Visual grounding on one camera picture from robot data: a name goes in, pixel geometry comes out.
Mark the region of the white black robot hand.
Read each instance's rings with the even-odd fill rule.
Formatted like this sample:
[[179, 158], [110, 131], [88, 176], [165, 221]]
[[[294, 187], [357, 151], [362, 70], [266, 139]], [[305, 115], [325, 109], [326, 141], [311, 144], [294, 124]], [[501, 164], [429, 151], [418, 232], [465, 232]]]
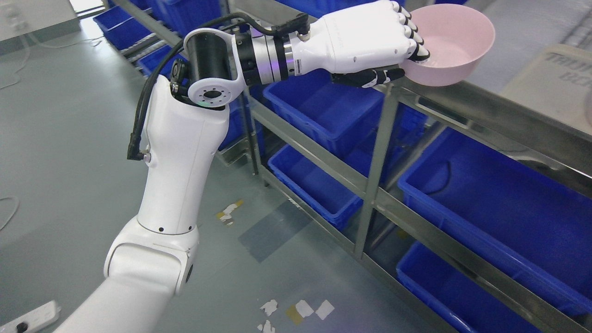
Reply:
[[332, 74], [365, 74], [358, 86], [390, 82], [387, 72], [406, 60], [431, 56], [412, 15], [401, 4], [377, 0], [327, 13], [304, 37], [290, 36], [294, 75], [324, 69]]

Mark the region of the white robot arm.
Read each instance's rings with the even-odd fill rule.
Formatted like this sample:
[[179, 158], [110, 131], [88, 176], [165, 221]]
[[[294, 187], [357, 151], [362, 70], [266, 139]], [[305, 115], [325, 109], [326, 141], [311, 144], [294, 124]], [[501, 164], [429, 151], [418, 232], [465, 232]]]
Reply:
[[150, 74], [127, 150], [148, 166], [139, 212], [110, 246], [105, 280], [58, 333], [154, 331], [194, 268], [199, 207], [230, 103], [250, 85], [293, 74], [292, 35], [309, 35], [306, 13], [268, 28], [230, 13], [186, 34]]

